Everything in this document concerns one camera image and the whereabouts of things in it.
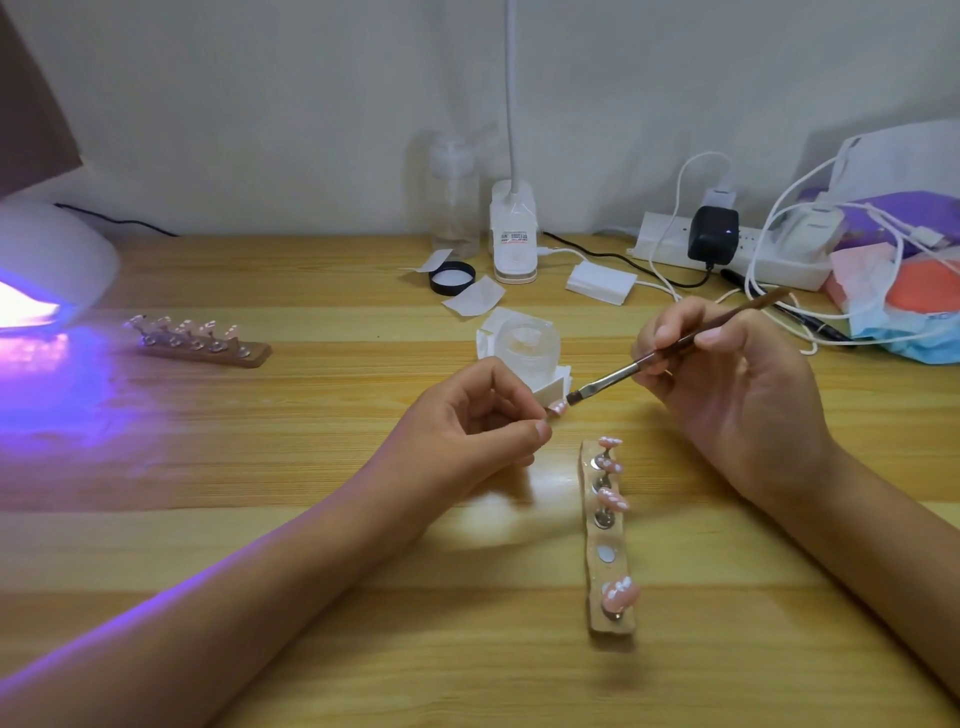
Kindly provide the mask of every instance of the orange item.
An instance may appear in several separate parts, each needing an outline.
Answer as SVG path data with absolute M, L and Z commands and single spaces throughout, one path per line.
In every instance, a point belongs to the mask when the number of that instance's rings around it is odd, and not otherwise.
M 960 311 L 960 276 L 936 260 L 905 260 L 887 303 L 916 313 Z

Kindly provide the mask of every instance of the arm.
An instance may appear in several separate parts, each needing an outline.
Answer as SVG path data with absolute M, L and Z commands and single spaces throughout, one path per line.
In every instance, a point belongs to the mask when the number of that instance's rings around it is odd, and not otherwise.
M 635 358 L 725 308 L 688 298 Z M 637 376 L 739 493 L 863 599 L 960 696 L 960 531 L 844 452 L 806 360 L 758 311 Z
M 473 485 L 532 462 L 544 415 L 497 359 L 431 387 L 323 502 L 0 682 L 0 725 L 203 725 Z
M 834 478 L 770 515 L 960 696 L 960 531 L 844 452 Z

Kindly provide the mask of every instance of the blue face mask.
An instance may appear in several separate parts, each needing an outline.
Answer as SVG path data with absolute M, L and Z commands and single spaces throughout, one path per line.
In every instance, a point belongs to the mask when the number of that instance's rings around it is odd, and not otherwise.
M 922 361 L 924 364 L 960 362 L 960 311 L 913 313 L 886 305 L 850 318 L 854 339 L 894 339 L 929 334 L 919 339 L 880 344 L 888 352 Z

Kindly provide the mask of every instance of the charging cable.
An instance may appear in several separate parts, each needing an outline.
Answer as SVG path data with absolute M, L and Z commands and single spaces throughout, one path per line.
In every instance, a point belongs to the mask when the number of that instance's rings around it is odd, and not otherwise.
M 960 269 L 954 267 L 951 262 L 949 262 L 944 256 L 940 255 L 934 248 L 935 245 L 939 244 L 943 236 L 936 231 L 932 231 L 929 228 L 923 227 L 913 227 L 904 223 L 902 220 L 898 219 L 891 213 L 882 210 L 876 206 L 863 204 L 863 203 L 796 203 L 795 205 L 784 207 L 783 209 L 778 209 L 782 204 L 783 200 L 786 199 L 793 190 L 798 186 L 809 180 L 811 177 L 816 175 L 818 172 L 826 169 L 836 161 L 836 157 L 828 159 L 824 163 L 818 165 L 813 170 L 807 174 L 800 177 L 798 180 L 793 182 L 782 194 L 777 198 L 777 201 L 774 203 L 773 207 L 770 210 L 770 213 L 767 215 L 767 219 L 763 224 L 763 228 L 760 230 L 760 235 L 757 237 L 756 246 L 754 248 L 753 255 L 750 259 L 750 264 L 747 268 L 747 275 L 744 277 L 747 281 L 746 286 L 746 295 L 748 298 L 752 299 L 754 290 L 760 291 L 761 293 L 765 291 L 756 281 L 756 262 L 759 260 L 760 247 L 766 242 L 766 235 L 773 225 L 773 223 L 781 217 L 783 214 L 795 210 L 795 209 L 807 209 L 810 207 L 824 207 L 824 206 L 833 206 L 833 207 L 847 207 L 853 209 L 863 209 L 866 210 L 867 215 L 877 223 L 880 227 L 884 228 L 886 231 L 894 238 L 894 260 L 893 260 L 893 270 L 888 280 L 882 285 L 881 290 L 877 295 L 867 304 L 864 304 L 857 308 L 856 310 L 849 311 L 848 313 L 843 314 L 827 314 L 821 313 L 820 311 L 810 311 L 804 308 L 801 308 L 800 305 L 794 301 L 795 305 L 784 304 L 783 307 L 794 311 L 796 313 L 803 313 L 806 315 L 816 316 L 820 319 L 829 319 L 829 320 L 844 320 L 850 319 L 853 316 L 860 315 L 867 311 L 872 311 L 878 307 L 883 307 L 886 302 L 886 297 L 890 292 L 890 289 L 893 287 L 894 283 L 897 280 L 897 276 L 900 273 L 900 267 L 903 262 L 903 250 L 905 244 L 909 241 L 911 244 L 920 248 L 925 253 L 929 254 L 931 258 L 937 260 L 939 263 L 948 268 L 952 273 L 960 276 Z M 913 341 L 916 339 L 923 339 L 930 336 L 936 336 L 941 333 L 945 333 L 947 330 L 952 328 L 952 325 L 947 325 L 945 327 L 937 328 L 933 331 L 926 331 L 924 333 L 911 334 L 908 336 L 895 336 L 888 339 L 864 339 L 861 341 L 827 341 L 824 339 L 817 339 L 816 337 L 810 335 L 809 333 L 800 334 L 793 327 L 789 326 L 785 322 L 781 321 L 779 318 L 771 314 L 769 311 L 764 311 L 767 316 L 772 318 L 780 326 L 787 328 L 795 336 L 805 339 L 806 341 L 813 342 L 814 344 L 819 344 L 823 346 L 872 346 L 875 344 L 894 344 L 901 341 Z
M 731 176 L 733 172 L 733 159 L 730 155 L 726 155 L 723 152 L 701 152 L 698 155 L 694 155 L 690 159 L 684 162 L 684 166 L 680 168 L 680 172 L 677 175 L 677 191 L 674 195 L 673 203 L 673 213 L 670 215 L 670 222 L 666 224 L 666 227 L 663 229 L 663 232 L 660 233 L 660 237 L 657 238 L 657 242 L 654 243 L 654 247 L 650 249 L 650 256 L 647 258 L 647 265 L 650 266 L 650 270 L 653 271 L 654 275 L 660 279 L 660 282 L 666 287 L 667 292 L 673 296 L 674 301 L 680 300 L 680 294 L 677 293 L 676 289 L 671 285 L 670 281 L 667 280 L 660 271 L 657 270 L 657 265 L 654 263 L 654 258 L 657 256 L 657 251 L 660 249 L 660 244 L 663 242 L 663 238 L 666 237 L 667 232 L 670 230 L 670 226 L 673 225 L 674 221 L 677 219 L 677 213 L 680 212 L 680 192 L 681 185 L 684 182 L 684 172 L 690 164 L 697 159 L 703 157 L 721 157 L 727 161 L 727 173 L 724 175 L 723 180 L 720 182 L 716 189 L 730 188 L 731 186 Z M 710 270 L 707 270 L 707 276 L 704 278 L 704 282 L 707 281 L 710 275 Z

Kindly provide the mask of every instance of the brush handle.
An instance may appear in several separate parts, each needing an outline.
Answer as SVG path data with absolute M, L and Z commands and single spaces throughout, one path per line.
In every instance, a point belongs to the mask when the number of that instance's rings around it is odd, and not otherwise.
M 660 356 L 656 359 L 656 361 L 662 361 L 663 359 L 668 359 L 671 356 L 675 356 L 676 354 L 682 352 L 684 349 L 692 346 L 693 340 L 697 337 L 698 333 L 709 331 L 712 328 L 722 327 L 731 318 L 736 316 L 736 314 L 740 313 L 740 311 L 749 311 L 752 308 L 753 309 L 766 308 L 768 305 L 773 305 L 774 303 L 782 301 L 789 295 L 790 295 L 790 289 L 784 288 L 782 286 L 778 288 L 774 288 L 772 291 L 767 291 L 767 293 L 764 293 L 762 296 L 758 296 L 752 301 L 747 301 L 746 303 L 739 305 L 737 308 L 735 308 L 732 311 L 727 311 L 727 313 L 723 313 L 717 316 L 715 319 L 704 321 L 702 324 L 700 324 L 696 329 L 691 331 L 686 336 L 681 336 L 679 339 L 677 339 L 677 341 L 675 341 L 673 344 L 671 344 L 668 347 L 664 347 L 663 349 L 653 350 L 650 354 L 647 354 L 646 356 L 638 359 L 637 363 L 642 361 L 644 363 L 644 366 L 650 366 L 651 364 L 654 363 L 655 360 L 647 361 L 647 359 L 650 359 L 651 354 L 656 354 L 656 353 L 660 354 Z
M 746 303 L 739 305 L 732 311 L 727 311 L 727 313 L 721 314 L 715 319 L 710 319 L 709 321 L 703 322 L 686 336 L 681 336 L 670 346 L 664 347 L 663 349 L 654 349 L 652 352 L 642 356 L 637 361 L 628 364 L 623 369 L 618 369 L 612 374 L 608 374 L 603 378 L 592 381 L 590 384 L 585 384 L 576 392 L 571 392 L 569 395 L 567 395 L 566 401 L 568 404 L 576 404 L 577 402 L 585 400 L 587 397 L 593 397 L 593 395 L 595 395 L 597 392 L 601 392 L 607 389 L 607 387 L 613 386 L 618 381 L 623 381 L 628 376 L 635 375 L 637 372 L 642 369 L 646 369 L 651 364 L 664 361 L 669 359 L 671 356 L 676 356 L 686 349 L 689 349 L 691 346 L 693 346 L 693 340 L 697 337 L 698 333 L 709 331 L 711 328 L 722 327 L 731 318 L 736 316 L 736 314 L 740 313 L 740 311 L 747 311 L 751 308 L 766 308 L 768 305 L 772 305 L 777 301 L 782 301 L 789 295 L 789 288 L 784 288 L 782 286 L 779 288 L 774 288 L 772 291 L 768 291 L 752 301 L 747 301 Z

